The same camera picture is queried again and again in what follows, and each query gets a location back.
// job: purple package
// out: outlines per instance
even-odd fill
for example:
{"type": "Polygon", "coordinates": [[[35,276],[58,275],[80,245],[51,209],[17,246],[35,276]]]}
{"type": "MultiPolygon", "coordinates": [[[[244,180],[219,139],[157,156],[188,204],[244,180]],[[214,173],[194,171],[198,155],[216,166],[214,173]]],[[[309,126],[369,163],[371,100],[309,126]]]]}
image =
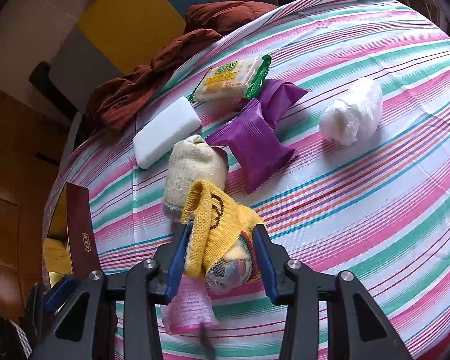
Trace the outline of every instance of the purple package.
{"type": "Polygon", "coordinates": [[[310,89],[302,89],[291,82],[266,79],[262,93],[257,96],[262,104],[263,118],[275,130],[287,109],[309,92],[310,89]]]}
{"type": "Polygon", "coordinates": [[[252,193],[273,173],[290,161],[296,150],[278,140],[263,119],[262,105],[251,100],[243,112],[211,133],[210,146],[229,146],[245,173],[245,192],[252,193]]]}

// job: striped tablecloth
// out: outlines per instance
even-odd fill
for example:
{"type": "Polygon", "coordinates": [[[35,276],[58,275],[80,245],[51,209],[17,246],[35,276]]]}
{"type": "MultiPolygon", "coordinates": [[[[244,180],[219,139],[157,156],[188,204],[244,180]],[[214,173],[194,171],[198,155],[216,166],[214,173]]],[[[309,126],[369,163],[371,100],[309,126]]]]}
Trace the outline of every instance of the striped tablecloth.
{"type": "MultiPolygon", "coordinates": [[[[183,65],[157,99],[119,137],[79,147],[49,197],[46,231],[65,181],[89,188],[102,268],[129,269],[169,242],[161,198],[168,155],[147,171],[133,136],[174,99],[188,95],[207,68],[257,54],[272,56],[269,78],[312,93],[277,128],[299,157],[251,195],[230,152],[226,192],[254,208],[272,240],[312,269],[351,270],[370,291],[414,358],[450,332],[450,39],[393,0],[298,0],[243,26],[183,65]],[[320,113],[360,77],[383,90],[383,118],[368,142],[339,147],[319,133],[320,113]]],[[[232,116],[235,103],[199,104],[203,136],[232,116]]],[[[286,309],[260,281],[213,295],[220,358],[278,358],[286,309]]],[[[118,305],[115,358],[123,358],[118,305]]],[[[319,358],[326,358],[320,308],[319,358]]],[[[165,359],[203,358],[197,339],[164,332],[165,359]]]]}

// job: silver screw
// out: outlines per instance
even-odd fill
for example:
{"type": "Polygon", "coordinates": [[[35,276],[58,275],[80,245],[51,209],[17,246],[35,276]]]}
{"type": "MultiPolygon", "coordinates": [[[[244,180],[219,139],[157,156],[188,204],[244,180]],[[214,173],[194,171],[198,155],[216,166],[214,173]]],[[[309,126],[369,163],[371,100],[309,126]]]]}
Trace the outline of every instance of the silver screw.
{"type": "Polygon", "coordinates": [[[143,265],[145,266],[145,269],[152,269],[152,268],[155,268],[156,264],[157,264],[157,263],[155,262],[154,259],[146,259],[146,260],[143,262],[143,265]]]}
{"type": "Polygon", "coordinates": [[[98,269],[96,269],[95,271],[91,271],[88,274],[88,277],[92,280],[98,280],[102,277],[102,271],[99,271],[98,269]]]}
{"type": "Polygon", "coordinates": [[[302,266],[302,263],[300,261],[298,261],[297,259],[289,259],[287,261],[287,265],[289,268],[298,269],[302,266]]]}
{"type": "Polygon", "coordinates": [[[342,276],[342,279],[345,281],[352,281],[355,276],[353,276],[353,273],[350,271],[343,271],[340,276],[342,276]]]}

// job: white plastic bag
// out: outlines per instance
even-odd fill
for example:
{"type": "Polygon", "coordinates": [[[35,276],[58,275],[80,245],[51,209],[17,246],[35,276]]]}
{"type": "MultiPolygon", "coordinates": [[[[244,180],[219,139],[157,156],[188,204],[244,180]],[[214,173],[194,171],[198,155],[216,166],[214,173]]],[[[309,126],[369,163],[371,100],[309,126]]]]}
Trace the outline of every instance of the white plastic bag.
{"type": "Polygon", "coordinates": [[[366,140],[377,130],[382,106],[380,85],[370,78],[361,78],[322,113],[320,132],[326,140],[344,146],[366,140]]]}

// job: gray panel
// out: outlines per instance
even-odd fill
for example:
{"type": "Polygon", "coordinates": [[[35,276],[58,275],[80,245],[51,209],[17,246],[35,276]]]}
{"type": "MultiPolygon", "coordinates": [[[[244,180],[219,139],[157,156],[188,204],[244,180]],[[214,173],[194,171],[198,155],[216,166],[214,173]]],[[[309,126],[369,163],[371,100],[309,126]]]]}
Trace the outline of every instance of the gray panel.
{"type": "Polygon", "coordinates": [[[87,39],[78,25],[68,34],[50,65],[50,81],[82,113],[97,85],[124,75],[87,39]]]}

